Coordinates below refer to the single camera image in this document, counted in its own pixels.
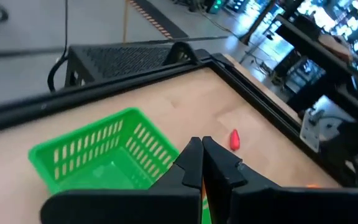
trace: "black mesh grate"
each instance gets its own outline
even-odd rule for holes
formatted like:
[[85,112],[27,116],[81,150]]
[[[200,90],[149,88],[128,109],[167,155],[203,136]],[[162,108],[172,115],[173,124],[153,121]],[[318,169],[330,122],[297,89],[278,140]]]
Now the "black mesh grate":
[[103,78],[111,78],[161,66],[170,47],[93,47],[84,51]]

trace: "wooden board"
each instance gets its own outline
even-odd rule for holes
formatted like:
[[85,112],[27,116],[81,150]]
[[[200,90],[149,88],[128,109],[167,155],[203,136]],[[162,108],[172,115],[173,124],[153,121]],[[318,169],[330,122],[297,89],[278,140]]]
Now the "wooden board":
[[0,223],[34,224],[48,190],[27,159],[36,144],[136,106],[182,150],[192,136],[212,136],[228,146],[236,128],[235,153],[282,186],[339,187],[313,161],[212,70],[205,68],[115,97],[0,131]]

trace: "small red toy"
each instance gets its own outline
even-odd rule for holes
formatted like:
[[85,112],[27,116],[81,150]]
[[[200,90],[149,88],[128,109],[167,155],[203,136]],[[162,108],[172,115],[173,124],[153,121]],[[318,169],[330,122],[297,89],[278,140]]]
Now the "small red toy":
[[240,148],[240,137],[236,129],[230,134],[230,149],[236,151]]

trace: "metal bracket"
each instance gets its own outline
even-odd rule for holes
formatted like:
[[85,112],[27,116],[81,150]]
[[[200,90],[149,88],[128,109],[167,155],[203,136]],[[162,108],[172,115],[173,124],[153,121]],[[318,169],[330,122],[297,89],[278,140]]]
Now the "metal bracket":
[[312,109],[306,110],[300,131],[300,139],[316,153],[319,152],[319,120],[323,113],[324,110],[320,110],[315,113],[313,113]]

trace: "basket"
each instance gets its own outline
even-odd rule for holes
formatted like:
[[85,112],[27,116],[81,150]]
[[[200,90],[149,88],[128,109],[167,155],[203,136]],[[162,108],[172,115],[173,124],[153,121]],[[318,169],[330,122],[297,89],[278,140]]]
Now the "basket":
[[[179,152],[137,108],[35,146],[29,160],[55,194],[69,189],[148,189]],[[207,200],[203,223],[211,223]]]

